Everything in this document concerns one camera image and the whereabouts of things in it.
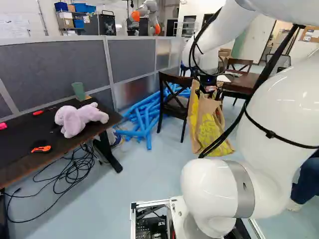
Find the orange tool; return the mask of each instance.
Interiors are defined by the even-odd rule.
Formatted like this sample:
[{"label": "orange tool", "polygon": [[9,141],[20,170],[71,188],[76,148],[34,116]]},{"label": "orange tool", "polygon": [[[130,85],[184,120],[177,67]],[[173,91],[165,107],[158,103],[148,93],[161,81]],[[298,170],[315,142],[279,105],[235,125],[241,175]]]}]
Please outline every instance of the orange tool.
[{"label": "orange tool", "polygon": [[56,108],[56,106],[51,107],[51,108],[48,108],[48,109],[44,109],[44,110],[35,111],[35,112],[33,112],[32,114],[33,114],[34,116],[38,116],[38,115],[44,113],[44,111],[50,111],[50,110],[55,109],[55,108]]},{"label": "orange tool", "polygon": [[34,148],[31,153],[48,153],[51,151],[51,146],[43,146],[43,147],[38,147],[38,148]]},{"label": "orange tool", "polygon": [[42,114],[44,111],[36,111],[36,112],[33,112],[32,114],[34,115],[34,116],[38,116],[38,115],[40,115],[40,114]]}]

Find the blue jeans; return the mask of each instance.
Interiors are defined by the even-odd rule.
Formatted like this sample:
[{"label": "blue jeans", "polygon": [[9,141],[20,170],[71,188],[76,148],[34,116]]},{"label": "blue jeans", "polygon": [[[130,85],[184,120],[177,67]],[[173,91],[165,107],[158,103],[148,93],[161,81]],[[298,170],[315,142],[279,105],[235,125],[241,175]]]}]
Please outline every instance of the blue jeans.
[{"label": "blue jeans", "polygon": [[293,186],[291,199],[305,204],[319,194],[319,158],[309,158],[301,166],[298,184]]}]

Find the dark wooden table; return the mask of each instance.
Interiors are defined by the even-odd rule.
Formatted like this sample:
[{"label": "dark wooden table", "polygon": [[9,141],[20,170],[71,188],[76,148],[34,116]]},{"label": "dark wooden table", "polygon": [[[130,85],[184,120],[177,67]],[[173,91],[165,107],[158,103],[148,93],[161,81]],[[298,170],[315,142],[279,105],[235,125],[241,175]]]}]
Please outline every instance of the dark wooden table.
[{"label": "dark wooden table", "polygon": [[251,95],[259,74],[249,72],[240,77],[233,77],[230,75],[226,75],[226,77],[231,82],[224,82],[223,89]]},{"label": "dark wooden table", "polygon": [[[79,108],[92,102],[98,103],[98,109],[109,115],[109,121],[106,124],[100,122],[89,122],[84,130],[73,138],[65,138],[60,132],[61,127],[54,123],[55,112],[64,105],[71,105]],[[0,157],[0,189],[10,185],[11,183],[27,176],[31,172],[39,169],[63,156],[66,152],[74,150],[80,144],[99,135],[101,141],[94,140],[93,144],[105,156],[113,168],[119,173],[122,166],[112,155],[106,129],[114,126],[122,120],[122,116],[103,106],[95,98],[91,98],[82,102],[71,99],[62,103],[58,103],[55,109],[45,111],[43,114],[35,117],[32,113],[19,116],[8,120],[6,124],[8,128],[0,131],[0,151],[4,152],[10,148],[11,151],[20,150],[20,157],[12,158],[9,152],[4,153]],[[28,147],[31,143],[39,139],[48,139],[52,143],[52,150],[49,153],[29,153]],[[6,160],[5,155],[10,155],[11,159]]]}]

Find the pink plush bunny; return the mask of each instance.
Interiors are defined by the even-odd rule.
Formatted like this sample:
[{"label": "pink plush bunny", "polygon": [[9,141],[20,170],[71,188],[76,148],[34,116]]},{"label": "pink plush bunny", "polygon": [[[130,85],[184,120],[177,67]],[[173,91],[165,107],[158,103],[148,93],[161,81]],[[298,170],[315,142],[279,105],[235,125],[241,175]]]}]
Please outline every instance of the pink plush bunny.
[{"label": "pink plush bunny", "polygon": [[85,105],[78,110],[73,106],[62,106],[55,114],[54,121],[58,125],[62,125],[61,133],[66,138],[72,138],[81,132],[85,124],[90,121],[100,121],[107,123],[109,115],[100,111],[98,103],[93,102]]}]

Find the plush toy ear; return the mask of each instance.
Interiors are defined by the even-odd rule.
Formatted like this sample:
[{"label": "plush toy ear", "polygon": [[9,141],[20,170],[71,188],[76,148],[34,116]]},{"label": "plush toy ear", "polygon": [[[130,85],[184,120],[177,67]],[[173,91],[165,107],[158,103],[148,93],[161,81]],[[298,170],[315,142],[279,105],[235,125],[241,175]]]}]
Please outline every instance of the plush toy ear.
[{"label": "plush toy ear", "polygon": [[66,138],[76,136],[81,130],[82,122],[76,111],[66,111],[63,116]]}]

